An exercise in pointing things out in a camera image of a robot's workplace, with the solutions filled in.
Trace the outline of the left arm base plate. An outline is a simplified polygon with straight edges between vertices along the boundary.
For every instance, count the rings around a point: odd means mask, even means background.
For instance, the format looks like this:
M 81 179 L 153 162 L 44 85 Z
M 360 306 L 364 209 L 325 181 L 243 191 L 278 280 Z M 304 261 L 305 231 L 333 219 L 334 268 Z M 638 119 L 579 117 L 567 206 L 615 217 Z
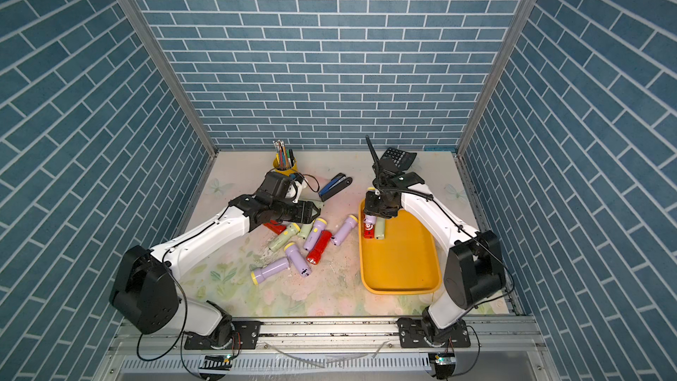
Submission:
M 220 324 L 206 336 L 188 333 L 183 347 L 187 350 L 252 350 L 257 347 L 262 322 L 258 320 L 234 320 Z

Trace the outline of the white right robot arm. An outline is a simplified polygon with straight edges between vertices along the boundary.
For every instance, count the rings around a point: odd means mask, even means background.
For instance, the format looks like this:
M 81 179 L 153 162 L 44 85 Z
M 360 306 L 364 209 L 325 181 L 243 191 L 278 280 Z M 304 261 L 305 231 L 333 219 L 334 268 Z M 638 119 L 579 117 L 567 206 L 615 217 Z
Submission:
M 373 188 L 366 193 L 364 213 L 384 219 L 410 213 L 446 255 L 444 293 L 428 307 L 425 318 L 442 331 L 500 290 L 508 281 L 500 240 L 492 231 L 471 227 L 443 205 L 414 172 L 374 167 Z

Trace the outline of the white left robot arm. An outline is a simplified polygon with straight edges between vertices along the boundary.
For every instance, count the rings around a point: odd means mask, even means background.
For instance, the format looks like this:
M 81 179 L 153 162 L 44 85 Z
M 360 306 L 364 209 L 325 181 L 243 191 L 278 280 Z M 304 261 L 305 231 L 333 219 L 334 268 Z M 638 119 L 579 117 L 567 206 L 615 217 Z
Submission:
M 300 198 L 302 190 L 291 176 L 270 171 L 254 193 L 231 199 L 194 229 L 151 248 L 130 248 L 118 266 L 110 304 L 143 334 L 172 328 L 226 343 L 231 317 L 215 304 L 188 299 L 178 282 L 213 252 L 265 223 L 319 217 L 319 207 Z

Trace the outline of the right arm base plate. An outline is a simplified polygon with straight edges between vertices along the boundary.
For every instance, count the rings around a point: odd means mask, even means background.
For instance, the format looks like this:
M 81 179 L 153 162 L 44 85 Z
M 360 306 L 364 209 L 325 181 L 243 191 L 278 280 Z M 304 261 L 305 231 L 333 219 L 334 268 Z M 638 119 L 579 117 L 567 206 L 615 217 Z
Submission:
M 424 347 L 466 349 L 471 346 L 468 329 L 463 320 L 440 329 L 429 317 L 400 317 L 396 325 L 402 349 L 423 349 Z

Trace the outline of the red flashlight with white logo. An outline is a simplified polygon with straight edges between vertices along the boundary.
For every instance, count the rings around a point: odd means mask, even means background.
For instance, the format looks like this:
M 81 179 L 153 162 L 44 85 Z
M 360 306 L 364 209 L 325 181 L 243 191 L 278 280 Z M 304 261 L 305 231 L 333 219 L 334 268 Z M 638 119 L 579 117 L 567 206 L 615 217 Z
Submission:
M 362 235 L 366 239 L 374 239 L 375 238 L 375 225 L 371 223 L 363 223 L 362 224 Z

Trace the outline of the yellow plastic storage tray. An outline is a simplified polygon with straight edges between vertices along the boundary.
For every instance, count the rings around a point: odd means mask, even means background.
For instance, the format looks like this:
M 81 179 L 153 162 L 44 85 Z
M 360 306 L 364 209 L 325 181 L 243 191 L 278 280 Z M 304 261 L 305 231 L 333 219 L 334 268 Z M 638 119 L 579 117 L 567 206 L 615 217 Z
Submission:
M 385 223 L 384 238 L 359 234 L 361 279 L 377 295 L 423 295 L 442 284 L 435 239 L 412 214 L 401 210 Z

